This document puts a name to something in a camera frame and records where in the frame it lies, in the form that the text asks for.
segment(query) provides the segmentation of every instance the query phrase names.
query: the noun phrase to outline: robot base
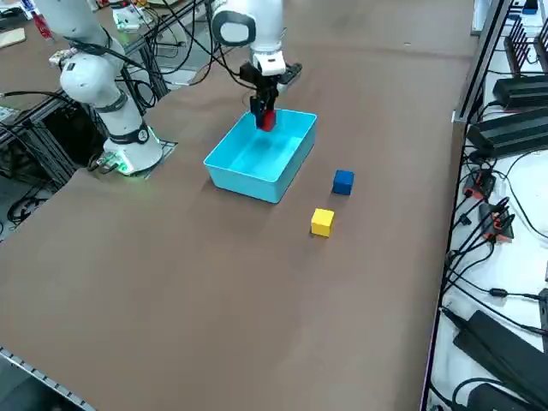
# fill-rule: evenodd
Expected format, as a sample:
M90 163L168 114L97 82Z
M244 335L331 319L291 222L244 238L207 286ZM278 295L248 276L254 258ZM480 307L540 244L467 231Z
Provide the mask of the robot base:
M104 153L98 160L103 169L113 169L125 176L131 176L139 171L148 170L162 159L164 151L159 139L152 129L148 128L149 139L145 144L117 144L107 140Z

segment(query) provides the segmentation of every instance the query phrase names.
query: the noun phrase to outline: blue block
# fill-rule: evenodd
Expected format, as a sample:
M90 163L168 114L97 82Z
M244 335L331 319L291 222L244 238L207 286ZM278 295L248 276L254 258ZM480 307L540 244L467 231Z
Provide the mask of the blue block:
M333 181L333 193L350 195L354 185L354 173L352 171L337 170Z

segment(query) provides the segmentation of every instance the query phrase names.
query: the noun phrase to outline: power adapter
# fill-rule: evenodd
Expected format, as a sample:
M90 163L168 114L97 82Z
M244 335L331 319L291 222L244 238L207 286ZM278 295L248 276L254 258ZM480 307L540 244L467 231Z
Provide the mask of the power adapter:
M496 239L497 242L512 242L514 240L514 230L512 222L515 214L510 214L508 210L494 212L494 205L484 203L479 205L479 220L483 221L483 236L486 240Z
M477 169L468 176L462 193L478 200L488 200L495 188L496 181L497 178L491 170Z

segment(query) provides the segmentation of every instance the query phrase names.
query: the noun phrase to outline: black power supply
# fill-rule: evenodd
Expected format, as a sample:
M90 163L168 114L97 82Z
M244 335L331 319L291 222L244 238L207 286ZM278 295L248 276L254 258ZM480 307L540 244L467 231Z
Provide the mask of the black power supply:
M548 146L548 108L477 122L468 140L492 158L512 156Z
M493 88L495 99L506 109L548 106L548 75L499 79Z
M490 384L478 385L470 392L468 409L473 411L533 411L534 408Z
M527 402L542 404L535 409L546 409L548 355L481 311L459 328L458 348Z

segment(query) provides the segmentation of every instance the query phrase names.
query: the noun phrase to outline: yellow block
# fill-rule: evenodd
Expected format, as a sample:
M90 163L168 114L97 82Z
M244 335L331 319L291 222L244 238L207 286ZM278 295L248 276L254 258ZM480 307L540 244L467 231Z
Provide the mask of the yellow block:
M312 217L312 234L329 237L334 219L334 211L317 208Z

